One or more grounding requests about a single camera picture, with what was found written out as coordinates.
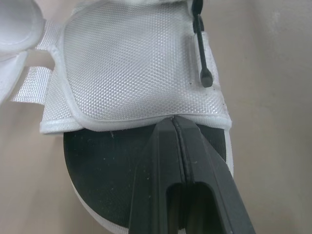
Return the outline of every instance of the white fabric edge binding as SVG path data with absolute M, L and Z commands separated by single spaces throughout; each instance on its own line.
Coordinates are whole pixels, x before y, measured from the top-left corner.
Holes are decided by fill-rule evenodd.
M 65 118 L 58 120 L 42 121 L 40 123 L 40 133 L 42 134 L 54 134 L 78 131 L 83 129 L 74 118 Z
M 232 177 L 234 177 L 234 162 L 233 162 L 233 152 L 232 152 L 230 131 L 224 131 L 224 138 L 225 138 L 225 149 L 226 149 L 226 164 L 229 167 Z

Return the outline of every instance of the white padding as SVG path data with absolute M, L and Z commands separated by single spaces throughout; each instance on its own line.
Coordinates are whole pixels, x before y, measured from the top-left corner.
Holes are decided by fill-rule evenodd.
M 32 0 L 0 1 L 0 55 L 17 54 L 41 39 L 44 20 Z

